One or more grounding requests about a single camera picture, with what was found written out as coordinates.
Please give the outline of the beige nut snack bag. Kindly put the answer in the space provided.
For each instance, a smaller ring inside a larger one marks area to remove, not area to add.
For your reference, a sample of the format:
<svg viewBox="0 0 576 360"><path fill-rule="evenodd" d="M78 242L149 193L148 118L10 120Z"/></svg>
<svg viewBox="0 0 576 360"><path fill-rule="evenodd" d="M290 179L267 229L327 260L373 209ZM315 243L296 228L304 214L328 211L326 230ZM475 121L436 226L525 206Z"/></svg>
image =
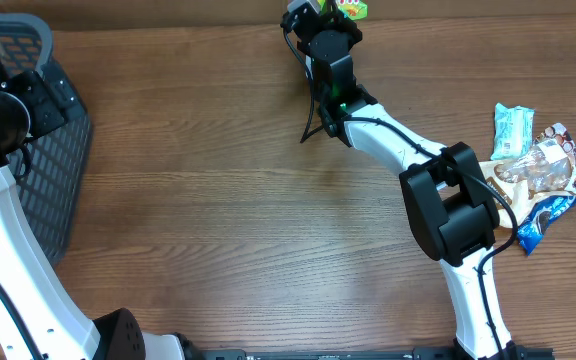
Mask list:
<svg viewBox="0 0 576 360"><path fill-rule="evenodd" d="M522 224L535 205L554 196L576 196L576 145L567 128L546 128L516 159L482 162L485 180Z"/></svg>

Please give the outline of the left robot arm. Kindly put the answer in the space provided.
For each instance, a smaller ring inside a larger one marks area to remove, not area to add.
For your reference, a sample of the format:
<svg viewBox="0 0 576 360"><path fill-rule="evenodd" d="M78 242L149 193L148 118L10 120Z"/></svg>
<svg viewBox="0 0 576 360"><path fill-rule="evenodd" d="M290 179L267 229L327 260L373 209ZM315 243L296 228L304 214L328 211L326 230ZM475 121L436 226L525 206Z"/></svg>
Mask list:
<svg viewBox="0 0 576 360"><path fill-rule="evenodd" d="M28 143L87 115L79 95L52 58L52 33L34 16L12 17L41 41L34 68L17 75L0 45L0 345L9 359L188 359L192 347L179 334L141 330L120 308L88 318L73 302L41 249L24 214L18 175L9 155L20 152L23 175L33 159Z"/></svg>

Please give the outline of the light blue snack packet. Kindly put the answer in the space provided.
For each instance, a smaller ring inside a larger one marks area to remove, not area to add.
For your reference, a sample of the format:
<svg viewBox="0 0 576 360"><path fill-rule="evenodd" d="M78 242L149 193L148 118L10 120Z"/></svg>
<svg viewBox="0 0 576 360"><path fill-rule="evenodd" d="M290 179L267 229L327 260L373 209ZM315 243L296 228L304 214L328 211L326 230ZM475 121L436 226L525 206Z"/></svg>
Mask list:
<svg viewBox="0 0 576 360"><path fill-rule="evenodd" d="M533 142L535 110L495 105L495 135L491 160L515 159L525 155Z"/></svg>

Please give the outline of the blue Oreo cookie pack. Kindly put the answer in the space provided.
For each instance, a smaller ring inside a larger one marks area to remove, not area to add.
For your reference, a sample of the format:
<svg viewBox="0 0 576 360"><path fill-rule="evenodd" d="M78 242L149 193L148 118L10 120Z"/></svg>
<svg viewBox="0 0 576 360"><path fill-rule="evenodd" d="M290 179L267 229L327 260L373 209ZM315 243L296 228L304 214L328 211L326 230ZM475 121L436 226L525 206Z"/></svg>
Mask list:
<svg viewBox="0 0 576 360"><path fill-rule="evenodd" d="M545 237L547 229L576 205L576 195L552 196L537 203L518 228L518 241L527 256Z"/></svg>

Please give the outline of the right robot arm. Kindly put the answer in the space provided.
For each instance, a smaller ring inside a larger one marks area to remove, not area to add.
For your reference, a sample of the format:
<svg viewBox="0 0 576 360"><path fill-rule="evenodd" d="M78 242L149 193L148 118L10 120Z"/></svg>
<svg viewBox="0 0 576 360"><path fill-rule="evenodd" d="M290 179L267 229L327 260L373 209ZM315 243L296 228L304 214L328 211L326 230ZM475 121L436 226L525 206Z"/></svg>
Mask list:
<svg viewBox="0 0 576 360"><path fill-rule="evenodd" d="M499 211L509 207L489 185L471 147L430 141L389 115L357 81L350 51L357 24L332 1L291 1L280 27L304 69L310 119L318 130L362 151L398 177L409 227L421 250L439 262L456 316L463 359L508 359L513 342L503 322L493 275Z"/></svg>

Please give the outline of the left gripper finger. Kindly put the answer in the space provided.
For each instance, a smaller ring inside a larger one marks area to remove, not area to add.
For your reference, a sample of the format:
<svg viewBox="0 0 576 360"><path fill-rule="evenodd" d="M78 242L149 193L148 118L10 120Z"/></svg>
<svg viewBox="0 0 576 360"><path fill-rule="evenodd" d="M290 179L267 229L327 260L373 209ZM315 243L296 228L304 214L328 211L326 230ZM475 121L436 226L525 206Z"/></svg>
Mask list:
<svg viewBox="0 0 576 360"><path fill-rule="evenodd" d="M79 98L76 89L69 82L57 82L55 93L58 107L68 121L83 118L86 115L85 105Z"/></svg>
<svg viewBox="0 0 576 360"><path fill-rule="evenodd" d="M41 70L43 71L44 82L54 91L60 93L70 91L71 86L68 77L57 60L52 59L45 63L41 66Z"/></svg>

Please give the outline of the green snack bag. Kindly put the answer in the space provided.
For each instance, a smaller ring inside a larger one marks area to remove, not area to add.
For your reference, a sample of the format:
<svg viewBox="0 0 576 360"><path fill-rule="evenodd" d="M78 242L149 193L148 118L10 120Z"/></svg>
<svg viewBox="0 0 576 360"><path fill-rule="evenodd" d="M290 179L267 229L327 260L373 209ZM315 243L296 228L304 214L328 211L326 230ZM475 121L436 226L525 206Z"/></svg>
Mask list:
<svg viewBox="0 0 576 360"><path fill-rule="evenodd" d="M341 15L350 20L361 20L368 16L368 5L361 0L318 0L323 14Z"/></svg>

